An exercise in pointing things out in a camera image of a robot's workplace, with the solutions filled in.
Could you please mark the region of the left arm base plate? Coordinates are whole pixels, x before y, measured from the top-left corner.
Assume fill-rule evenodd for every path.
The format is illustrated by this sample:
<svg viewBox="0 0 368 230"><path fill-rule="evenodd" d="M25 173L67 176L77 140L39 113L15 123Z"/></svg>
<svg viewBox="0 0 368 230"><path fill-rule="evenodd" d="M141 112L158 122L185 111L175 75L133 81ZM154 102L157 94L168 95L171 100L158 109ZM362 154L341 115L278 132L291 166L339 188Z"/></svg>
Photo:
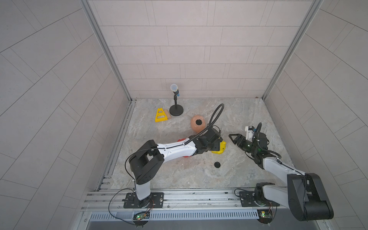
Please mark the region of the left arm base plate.
<svg viewBox="0 0 368 230"><path fill-rule="evenodd" d="M164 193L151 193L147 198L139 200L136 193L128 193L124 199L125 209L162 208Z"/></svg>

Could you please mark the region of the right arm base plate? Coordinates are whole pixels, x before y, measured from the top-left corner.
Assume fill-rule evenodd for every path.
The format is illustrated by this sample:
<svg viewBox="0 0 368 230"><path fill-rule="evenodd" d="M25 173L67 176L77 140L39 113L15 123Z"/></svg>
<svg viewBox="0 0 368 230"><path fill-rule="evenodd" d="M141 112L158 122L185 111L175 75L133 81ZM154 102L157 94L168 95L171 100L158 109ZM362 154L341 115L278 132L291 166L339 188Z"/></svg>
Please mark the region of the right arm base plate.
<svg viewBox="0 0 368 230"><path fill-rule="evenodd" d="M256 201L255 193L251 191L241 190L237 196L240 199L241 206L243 208L246 208L246 207L269 208L269 207L279 207L280 206L280 204L273 202L273 201L269 201L269 200Z"/></svg>

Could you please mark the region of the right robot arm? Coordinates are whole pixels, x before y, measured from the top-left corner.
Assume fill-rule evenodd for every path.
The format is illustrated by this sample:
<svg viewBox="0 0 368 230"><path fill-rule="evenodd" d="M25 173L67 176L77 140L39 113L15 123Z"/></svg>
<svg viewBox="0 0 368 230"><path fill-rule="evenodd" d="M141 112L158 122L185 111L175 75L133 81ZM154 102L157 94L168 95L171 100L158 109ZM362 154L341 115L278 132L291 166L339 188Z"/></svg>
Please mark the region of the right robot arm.
<svg viewBox="0 0 368 230"><path fill-rule="evenodd" d="M246 136L230 134L229 138L261 169L279 178L285 187L257 183L253 192L256 205L279 204L288 208L299 221L324 220L334 217L334 210L319 175L306 173L287 165L281 155L269 150L269 140L259 128L250 127Z"/></svg>

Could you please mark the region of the yellow piggy bank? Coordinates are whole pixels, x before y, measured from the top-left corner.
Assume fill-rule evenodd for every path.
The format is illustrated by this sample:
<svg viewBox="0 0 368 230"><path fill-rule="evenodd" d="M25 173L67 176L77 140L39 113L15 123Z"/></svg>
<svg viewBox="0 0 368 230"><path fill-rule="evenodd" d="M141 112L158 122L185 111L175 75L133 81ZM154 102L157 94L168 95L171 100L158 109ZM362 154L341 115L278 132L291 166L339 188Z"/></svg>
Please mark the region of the yellow piggy bank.
<svg viewBox="0 0 368 230"><path fill-rule="evenodd" d="M214 154L222 154L226 149L226 142L222 141L221 143L219 143L219 145L216 147L215 150L212 150L211 152Z"/></svg>

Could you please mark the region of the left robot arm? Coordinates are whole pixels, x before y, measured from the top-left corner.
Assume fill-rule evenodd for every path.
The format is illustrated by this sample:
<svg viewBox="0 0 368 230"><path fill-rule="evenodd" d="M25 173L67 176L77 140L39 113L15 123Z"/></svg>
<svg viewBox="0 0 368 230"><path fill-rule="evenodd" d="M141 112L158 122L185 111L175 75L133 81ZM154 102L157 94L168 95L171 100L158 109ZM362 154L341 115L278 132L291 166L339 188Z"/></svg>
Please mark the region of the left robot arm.
<svg viewBox="0 0 368 230"><path fill-rule="evenodd" d="M206 127L196 135L169 144L157 144L147 141L139 150L127 158L135 191L126 196L124 208L147 208L149 205L162 207L162 202L150 190L150 181L155 177L160 167L171 160L203 154L207 151L219 151L223 142L220 129Z"/></svg>

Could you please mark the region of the pink piggy bank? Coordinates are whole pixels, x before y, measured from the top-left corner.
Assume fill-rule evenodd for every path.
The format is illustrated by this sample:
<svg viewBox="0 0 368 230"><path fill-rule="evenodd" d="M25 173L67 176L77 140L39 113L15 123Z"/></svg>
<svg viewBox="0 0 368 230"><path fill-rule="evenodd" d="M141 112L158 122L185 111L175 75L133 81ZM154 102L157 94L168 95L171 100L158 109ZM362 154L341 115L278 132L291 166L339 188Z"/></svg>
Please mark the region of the pink piggy bank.
<svg viewBox="0 0 368 230"><path fill-rule="evenodd" d="M203 116L195 115L191 119L191 128L195 133L201 132L205 127L206 123Z"/></svg>

